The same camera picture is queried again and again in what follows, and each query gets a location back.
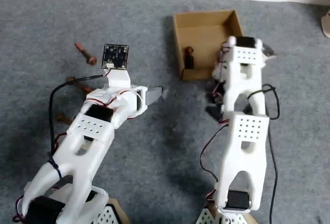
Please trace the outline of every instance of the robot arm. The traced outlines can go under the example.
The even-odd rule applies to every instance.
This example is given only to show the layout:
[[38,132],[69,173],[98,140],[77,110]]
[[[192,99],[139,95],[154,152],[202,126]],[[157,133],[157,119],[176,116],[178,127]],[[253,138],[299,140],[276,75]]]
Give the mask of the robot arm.
[[[92,181],[114,139],[114,131],[125,120],[146,111],[148,96],[157,99],[162,88],[147,92],[147,87],[131,86],[123,69],[109,71],[107,78],[108,85],[87,95],[53,155],[55,165],[44,164],[26,185],[22,203],[24,223],[90,224],[108,202],[108,194],[92,186]],[[44,196],[66,175],[73,176],[72,184]],[[87,201],[92,192],[92,199]]]
[[[248,213],[258,210],[266,173],[266,138],[269,117],[265,111],[265,96],[261,90],[262,42],[248,37],[229,37],[227,51],[219,67],[226,67],[222,75],[219,68],[214,72],[221,82],[225,81],[223,119],[228,120],[229,142],[224,153],[219,181],[215,185],[214,201],[220,213]],[[249,98],[252,115],[235,111],[237,97]],[[249,191],[229,189],[235,176],[245,171],[249,178]]]

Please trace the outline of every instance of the cardboard box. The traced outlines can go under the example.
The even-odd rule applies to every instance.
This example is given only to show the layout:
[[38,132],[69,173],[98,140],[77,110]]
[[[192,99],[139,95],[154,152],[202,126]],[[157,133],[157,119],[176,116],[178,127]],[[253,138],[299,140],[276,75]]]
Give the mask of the cardboard box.
[[[243,36],[234,10],[186,12],[174,15],[174,32],[181,79],[209,78],[222,42],[229,36]],[[194,49],[194,68],[185,69],[185,48]]]

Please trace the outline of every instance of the black wire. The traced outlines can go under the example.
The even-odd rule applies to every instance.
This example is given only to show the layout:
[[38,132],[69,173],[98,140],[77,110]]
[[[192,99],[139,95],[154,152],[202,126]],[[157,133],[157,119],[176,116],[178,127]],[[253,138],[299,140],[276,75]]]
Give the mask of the black wire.
[[217,176],[210,170],[206,169],[204,166],[203,166],[203,163],[202,163],[202,155],[205,151],[205,149],[207,148],[207,146],[211,143],[211,141],[217,136],[217,134],[224,128],[224,127],[227,127],[228,124],[222,126],[218,131],[216,131],[216,133],[212,136],[211,139],[209,139],[209,141],[205,144],[205,146],[203,147],[202,151],[201,151],[201,154],[200,154],[200,166],[201,168],[204,170],[204,171],[207,171],[208,173],[210,173],[215,179],[216,181],[218,181],[218,178]]
[[277,95],[277,92],[276,92],[276,88],[274,86],[272,86],[271,84],[263,84],[262,85],[262,88],[264,88],[265,86],[268,86],[269,89],[261,89],[261,90],[258,90],[258,91],[255,91],[255,92],[252,92],[247,99],[249,99],[250,97],[252,97],[254,94],[257,94],[259,92],[263,92],[263,93],[266,93],[268,91],[272,91],[274,93],[274,96],[276,98],[276,106],[277,106],[277,116],[276,117],[269,117],[270,120],[276,120],[279,118],[279,98],[278,98],[278,95]]
[[[268,110],[267,103],[266,103],[266,114],[269,115],[269,110]],[[274,165],[274,171],[275,171],[275,180],[274,180],[274,187],[273,187],[273,195],[272,195],[272,200],[271,200],[270,209],[269,209],[269,224],[272,224],[272,214],[273,214],[274,199],[275,199],[276,187],[277,187],[277,180],[278,180],[278,171],[277,171],[275,154],[274,154],[274,150],[273,150],[273,142],[272,142],[272,135],[271,135],[270,123],[268,124],[268,141],[269,141],[269,148],[270,148],[270,153],[272,155],[273,165]]]
[[19,223],[19,222],[22,222],[24,223],[24,218],[21,216],[21,214],[19,213],[19,202],[20,200],[24,197],[24,195],[21,195],[17,200],[16,200],[16,203],[15,203],[15,211],[16,211],[16,215],[13,216],[12,218],[12,221],[13,222],[16,222],[16,223]]
[[54,99],[55,93],[59,89],[63,88],[64,86],[71,85],[73,83],[80,82],[80,81],[88,81],[90,79],[101,78],[101,77],[103,77],[103,74],[89,76],[89,77],[83,77],[83,78],[76,78],[71,81],[67,81],[67,82],[63,83],[62,85],[59,85],[52,91],[51,96],[49,98],[50,102],[49,102],[49,108],[48,108],[48,117],[49,117],[49,125],[50,125],[49,129],[51,131],[51,155],[53,155],[55,153],[55,133],[54,133],[54,121],[53,121],[53,99]]

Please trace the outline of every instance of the black circuit board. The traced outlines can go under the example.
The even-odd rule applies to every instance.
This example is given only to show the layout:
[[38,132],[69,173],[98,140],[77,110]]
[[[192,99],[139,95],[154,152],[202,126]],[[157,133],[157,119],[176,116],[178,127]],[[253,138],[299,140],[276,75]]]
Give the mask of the black circuit board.
[[126,69],[128,45],[104,44],[102,68]]

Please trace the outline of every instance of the brown wooden bolt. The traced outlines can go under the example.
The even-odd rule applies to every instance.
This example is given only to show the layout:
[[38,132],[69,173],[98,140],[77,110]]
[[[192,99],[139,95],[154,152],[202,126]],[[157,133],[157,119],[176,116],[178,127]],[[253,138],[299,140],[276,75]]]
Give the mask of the brown wooden bolt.
[[76,46],[76,48],[82,53],[82,55],[84,56],[84,58],[86,58],[86,62],[89,65],[95,65],[97,63],[97,58],[95,56],[91,56],[82,46],[81,43],[76,42],[74,44]]
[[194,68],[194,57],[193,57],[194,49],[191,46],[185,48],[185,57],[184,63],[186,69],[193,69]]
[[194,49],[191,46],[185,48],[185,53],[188,55],[192,55],[194,53]]
[[71,123],[73,122],[72,119],[66,117],[63,113],[58,114],[56,119],[58,122],[63,122],[67,125],[71,125]]
[[[67,82],[68,81],[72,81],[74,79],[76,79],[76,78],[75,77],[67,77]],[[88,87],[88,86],[86,86],[86,85],[84,85],[82,83],[79,83],[79,82],[75,82],[75,83],[73,83],[73,85],[76,86],[76,87],[78,87],[79,89],[83,90],[87,94],[89,94],[89,93],[91,93],[93,91],[92,88],[90,88],[90,87]]]

